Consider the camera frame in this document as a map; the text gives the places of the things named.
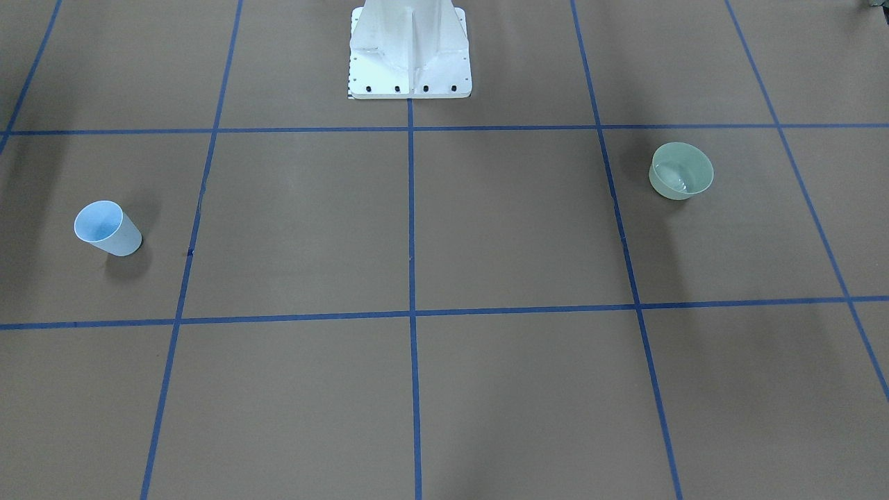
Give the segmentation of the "pale green bowl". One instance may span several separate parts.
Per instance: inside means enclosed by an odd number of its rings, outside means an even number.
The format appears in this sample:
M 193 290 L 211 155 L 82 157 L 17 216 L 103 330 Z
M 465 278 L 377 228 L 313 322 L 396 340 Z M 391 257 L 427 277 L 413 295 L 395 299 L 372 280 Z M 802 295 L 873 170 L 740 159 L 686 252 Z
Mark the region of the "pale green bowl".
M 681 201 L 707 190 L 715 179 L 709 157 L 685 142 L 660 145 L 653 154 L 649 183 L 666 199 Z

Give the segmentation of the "light blue plastic cup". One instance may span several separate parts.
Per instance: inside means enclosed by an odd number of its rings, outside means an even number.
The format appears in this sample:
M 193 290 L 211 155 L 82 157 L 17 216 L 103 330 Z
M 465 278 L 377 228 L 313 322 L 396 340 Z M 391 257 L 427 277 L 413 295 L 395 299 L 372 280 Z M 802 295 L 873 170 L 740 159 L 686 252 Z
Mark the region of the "light blue plastic cup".
M 114 201 L 99 200 L 80 209 L 73 229 L 80 241 L 112 256 L 130 256 L 142 247 L 142 231 Z

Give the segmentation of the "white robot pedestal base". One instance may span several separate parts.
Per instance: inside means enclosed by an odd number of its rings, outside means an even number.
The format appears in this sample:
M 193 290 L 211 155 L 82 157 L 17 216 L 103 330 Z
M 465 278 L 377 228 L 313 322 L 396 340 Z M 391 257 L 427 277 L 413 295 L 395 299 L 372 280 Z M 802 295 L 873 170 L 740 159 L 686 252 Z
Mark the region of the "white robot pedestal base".
M 466 12 L 451 1 L 366 1 L 350 15 L 350 99 L 464 99 Z

